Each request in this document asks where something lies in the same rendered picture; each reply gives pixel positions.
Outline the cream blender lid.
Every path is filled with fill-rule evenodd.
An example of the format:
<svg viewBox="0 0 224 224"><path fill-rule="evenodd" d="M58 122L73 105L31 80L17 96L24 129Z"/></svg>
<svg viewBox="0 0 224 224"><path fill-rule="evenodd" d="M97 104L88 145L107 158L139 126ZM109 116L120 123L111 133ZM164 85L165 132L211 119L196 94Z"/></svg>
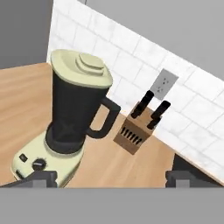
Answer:
<svg viewBox="0 0 224 224"><path fill-rule="evenodd" d="M52 70L70 84L89 88L110 88L112 75L104 62L91 54L57 49L51 53Z"/></svg>

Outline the grey wall socket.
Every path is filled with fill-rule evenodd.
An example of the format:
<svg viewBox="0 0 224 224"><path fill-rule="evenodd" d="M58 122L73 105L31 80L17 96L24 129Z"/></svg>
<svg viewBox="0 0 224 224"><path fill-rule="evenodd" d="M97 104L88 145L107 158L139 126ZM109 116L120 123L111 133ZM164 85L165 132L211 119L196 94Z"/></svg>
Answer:
<svg viewBox="0 0 224 224"><path fill-rule="evenodd" d="M154 96L162 101L179 77L163 69L150 87Z"/></svg>

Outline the black-handled knife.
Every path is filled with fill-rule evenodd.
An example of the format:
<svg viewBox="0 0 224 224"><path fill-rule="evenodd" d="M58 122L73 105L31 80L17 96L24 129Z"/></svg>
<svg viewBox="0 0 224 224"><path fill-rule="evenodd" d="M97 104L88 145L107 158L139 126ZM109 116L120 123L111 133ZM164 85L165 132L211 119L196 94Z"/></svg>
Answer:
<svg viewBox="0 0 224 224"><path fill-rule="evenodd" d="M153 130L154 127L160 122L160 120L161 120L160 117L151 120L151 121L149 122L149 124L147 125L147 128L148 128L149 130Z"/></svg>
<svg viewBox="0 0 224 224"><path fill-rule="evenodd" d="M171 104L168 101L162 101L150 117L152 119L158 119L170 106Z"/></svg>
<svg viewBox="0 0 224 224"><path fill-rule="evenodd" d="M142 100L136 105L134 111L131 113L131 117L137 118L138 116L140 116L150 103L153 96L154 94L150 90L148 90Z"/></svg>

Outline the wooden knife block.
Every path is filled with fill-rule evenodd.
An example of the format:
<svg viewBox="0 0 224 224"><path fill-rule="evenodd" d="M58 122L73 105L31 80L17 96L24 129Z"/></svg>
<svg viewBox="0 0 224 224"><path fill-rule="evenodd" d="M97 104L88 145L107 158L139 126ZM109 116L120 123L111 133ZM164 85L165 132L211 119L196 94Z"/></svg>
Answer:
<svg viewBox="0 0 224 224"><path fill-rule="evenodd" d="M134 155L141 145L152 135L154 129L148 129L147 125L151 120L151 114L157 109L152 110L148 107L145 108L143 113L137 118L132 118L131 113L135 107L131 110L129 115L126 117L121 128L117 132L114 142Z"/></svg>

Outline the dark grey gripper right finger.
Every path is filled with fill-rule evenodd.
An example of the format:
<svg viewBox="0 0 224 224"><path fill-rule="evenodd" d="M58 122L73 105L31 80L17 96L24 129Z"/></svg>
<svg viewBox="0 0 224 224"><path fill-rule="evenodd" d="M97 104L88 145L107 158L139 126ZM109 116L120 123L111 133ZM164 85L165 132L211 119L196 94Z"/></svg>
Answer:
<svg viewBox="0 0 224 224"><path fill-rule="evenodd" d="M221 187L193 176L189 171L167 171L165 173L166 187L174 188L215 188Z"/></svg>

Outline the cream blender with black jar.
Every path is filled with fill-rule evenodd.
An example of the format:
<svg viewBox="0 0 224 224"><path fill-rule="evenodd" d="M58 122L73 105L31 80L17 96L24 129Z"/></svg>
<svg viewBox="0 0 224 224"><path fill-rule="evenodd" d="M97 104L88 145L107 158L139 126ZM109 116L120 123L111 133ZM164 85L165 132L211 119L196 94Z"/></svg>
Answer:
<svg viewBox="0 0 224 224"><path fill-rule="evenodd" d="M35 171L56 171L58 187L66 186L81 163L86 138L104 138L121 110L108 91L70 84L52 71L52 120L14 156L16 181Z"/></svg>

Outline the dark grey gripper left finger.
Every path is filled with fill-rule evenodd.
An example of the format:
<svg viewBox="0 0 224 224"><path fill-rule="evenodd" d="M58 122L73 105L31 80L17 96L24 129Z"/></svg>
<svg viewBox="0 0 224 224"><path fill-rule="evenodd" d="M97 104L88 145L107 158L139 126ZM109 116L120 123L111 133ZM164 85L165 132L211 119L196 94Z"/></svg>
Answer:
<svg viewBox="0 0 224 224"><path fill-rule="evenodd" d="M0 188L57 188L57 177L58 174L56 171L35 171L26 178L22 178L21 180L14 181L6 185L0 185Z"/></svg>

